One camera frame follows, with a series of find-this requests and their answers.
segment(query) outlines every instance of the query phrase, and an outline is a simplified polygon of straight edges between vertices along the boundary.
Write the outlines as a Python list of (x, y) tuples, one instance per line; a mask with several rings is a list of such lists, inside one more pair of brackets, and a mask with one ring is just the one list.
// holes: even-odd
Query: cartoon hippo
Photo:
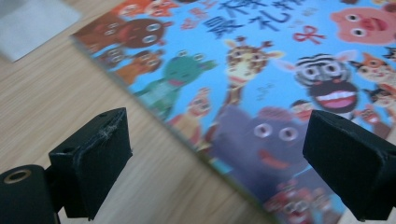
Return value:
[[(307, 167), (304, 138), (304, 125), (286, 109), (265, 107), (252, 119), (238, 106), (227, 105), (207, 153), (214, 165), (220, 161), (230, 167), (227, 175), (264, 203), (278, 193), (280, 183)], [(299, 183), (313, 189), (325, 185), (312, 173), (299, 175)]]

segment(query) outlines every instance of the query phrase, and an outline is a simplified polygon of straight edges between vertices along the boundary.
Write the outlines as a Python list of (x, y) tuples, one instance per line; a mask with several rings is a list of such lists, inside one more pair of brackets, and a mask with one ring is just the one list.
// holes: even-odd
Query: book cover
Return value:
[(345, 211), (303, 157), (313, 109), (396, 122), (393, 1), (126, 0), (73, 37), (279, 223)]

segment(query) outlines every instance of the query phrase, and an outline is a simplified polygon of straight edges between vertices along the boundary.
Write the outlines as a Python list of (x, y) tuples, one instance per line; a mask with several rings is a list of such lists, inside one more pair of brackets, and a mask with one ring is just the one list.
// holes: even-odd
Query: cartoon giraffe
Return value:
[(214, 123), (205, 134), (200, 149), (207, 150), (210, 147), (212, 136), (217, 129), (217, 119), (221, 115), (226, 105), (239, 105), (242, 96), (242, 90), (248, 82), (254, 79), (271, 58), (280, 58), (284, 55), (282, 51), (264, 52), (262, 49), (272, 47), (271, 41), (264, 41), (258, 48), (251, 47), (245, 43), (246, 38), (238, 36), (235, 43), (233, 40), (225, 40), (225, 44), (230, 48), (227, 54), (227, 78), (229, 86), (227, 96), (219, 113), (216, 115)]

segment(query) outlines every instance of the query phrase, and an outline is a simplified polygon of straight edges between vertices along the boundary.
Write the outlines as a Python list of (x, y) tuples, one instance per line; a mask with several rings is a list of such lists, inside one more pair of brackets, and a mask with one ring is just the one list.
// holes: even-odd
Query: cartoon face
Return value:
[(207, 98), (209, 94), (208, 88), (202, 88), (199, 90), (197, 96), (189, 103), (188, 110), (195, 117), (206, 116), (210, 111), (210, 102)]
[(282, 190), (264, 204), (270, 212), (276, 212), (291, 224), (313, 223), (310, 204), (312, 197), (308, 189)]
[(143, 13), (143, 9), (138, 4), (125, 5), (119, 11), (120, 16), (126, 16), (126, 17), (134, 17), (139, 13)]
[(125, 55), (123, 48), (116, 47), (114, 49), (106, 50), (103, 54), (98, 57), (98, 60), (110, 67), (116, 67), (122, 60), (126, 59), (128, 56)]
[(164, 27), (169, 25), (170, 23), (162, 23), (154, 19), (127, 21), (120, 28), (117, 39), (128, 48), (146, 48), (156, 43), (162, 43)]
[(257, 70), (267, 64), (267, 56), (262, 51), (253, 52), (250, 48), (237, 47), (229, 52), (227, 75), (230, 83), (244, 86), (259, 73)]
[(145, 13), (153, 17), (170, 17), (169, 9), (173, 7), (178, 5), (170, 0), (153, 1), (145, 8)]
[(342, 114), (351, 112), (358, 103), (358, 89), (349, 81), (351, 73), (345, 61), (355, 57), (355, 51), (343, 51), (337, 56), (317, 54), (300, 58), (296, 64), (279, 61), (277, 65), (295, 72), (297, 81), (306, 86), (313, 102), (324, 110)]
[(203, 54), (187, 55), (182, 50), (177, 57), (173, 58), (165, 66), (163, 77), (173, 86), (184, 86), (191, 83), (205, 70), (216, 66), (213, 61), (203, 63)]
[(281, 51), (264, 52), (262, 48), (272, 46), (271, 42), (263, 42), (259, 48), (247, 46), (245, 38), (237, 37), (240, 46), (233, 40), (226, 40), (226, 45), (230, 48), (227, 55), (228, 68), (226, 70), (229, 82), (236, 86), (245, 86), (250, 80), (255, 78), (267, 65), (271, 58), (283, 56)]
[(371, 7), (347, 8), (331, 15), (346, 42), (385, 45), (395, 41), (396, 17)]
[(158, 69), (159, 64), (162, 59), (160, 56), (161, 52), (150, 52), (148, 50), (144, 50), (140, 53), (137, 53), (134, 56), (134, 60), (132, 61), (132, 65), (139, 71), (140, 74), (152, 72)]
[(391, 67), (384, 61), (368, 54), (363, 53), (362, 63), (351, 62), (358, 69), (358, 74), (365, 79), (373, 82), (384, 82), (389, 77), (395, 76)]
[(376, 89), (374, 91), (364, 90), (370, 97), (370, 101), (374, 105), (381, 107), (390, 107), (395, 104), (395, 99), (392, 94), (388, 91)]
[(291, 111), (300, 121), (309, 121), (313, 109), (313, 105), (309, 102), (301, 102), (291, 107)]
[(381, 118), (374, 111), (374, 107), (372, 105), (367, 105), (366, 109), (362, 111), (355, 111), (357, 116), (361, 116), (361, 118), (369, 124), (377, 124), (381, 121)]

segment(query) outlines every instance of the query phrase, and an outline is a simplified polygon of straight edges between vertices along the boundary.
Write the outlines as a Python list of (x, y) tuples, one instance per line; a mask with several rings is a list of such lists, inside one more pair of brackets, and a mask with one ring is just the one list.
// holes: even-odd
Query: wooden table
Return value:
[(16, 63), (0, 59), (0, 173), (50, 166), (48, 153), (69, 135), (126, 107), (134, 156), (94, 223), (271, 223), (75, 48), (69, 36), (121, 0), (65, 2), (81, 12), (77, 24)]

